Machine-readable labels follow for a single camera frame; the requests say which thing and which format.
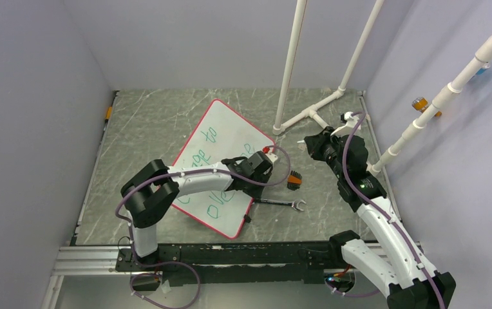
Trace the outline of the pink framed whiteboard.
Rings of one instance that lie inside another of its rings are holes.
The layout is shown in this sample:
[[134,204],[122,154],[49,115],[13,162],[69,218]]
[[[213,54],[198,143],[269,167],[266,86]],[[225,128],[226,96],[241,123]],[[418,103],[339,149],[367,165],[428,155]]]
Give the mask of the pink framed whiteboard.
[[[250,157],[274,140],[221,100],[214,100],[187,139],[173,166],[204,167],[224,158]],[[238,191],[208,191],[177,198],[173,206],[227,239],[235,239],[252,198]]]

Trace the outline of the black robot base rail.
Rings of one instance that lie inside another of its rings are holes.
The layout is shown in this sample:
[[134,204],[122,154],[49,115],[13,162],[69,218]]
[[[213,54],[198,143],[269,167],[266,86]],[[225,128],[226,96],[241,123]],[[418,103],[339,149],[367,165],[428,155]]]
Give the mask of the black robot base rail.
[[171,286],[209,283],[275,283],[299,281],[351,290],[359,276],[335,262],[327,241],[254,243],[163,243],[148,257],[134,261],[131,249],[118,247],[117,272],[155,273]]

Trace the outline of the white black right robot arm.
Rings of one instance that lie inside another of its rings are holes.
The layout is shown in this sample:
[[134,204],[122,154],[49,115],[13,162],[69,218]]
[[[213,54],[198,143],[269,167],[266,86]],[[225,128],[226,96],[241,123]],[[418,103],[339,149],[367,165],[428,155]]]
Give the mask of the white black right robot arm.
[[384,187],[367,170],[364,140],[355,135],[335,136],[331,130],[326,127],[305,137],[307,152],[331,168],[339,195],[367,224],[386,257],[348,230],[330,237],[329,262],[360,271],[384,295],[388,308],[448,308],[456,282],[449,272],[437,270],[407,233]]

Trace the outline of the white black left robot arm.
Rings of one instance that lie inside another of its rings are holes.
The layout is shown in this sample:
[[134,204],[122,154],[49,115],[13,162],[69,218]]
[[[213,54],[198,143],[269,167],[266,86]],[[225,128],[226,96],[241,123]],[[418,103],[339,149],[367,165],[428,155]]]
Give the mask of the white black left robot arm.
[[225,158],[203,167],[177,168],[161,159],[149,162],[121,190],[121,207],[131,233],[133,262],[141,270],[158,261],[156,225],[177,198],[209,191],[238,191],[259,198],[278,157],[257,151],[249,157]]

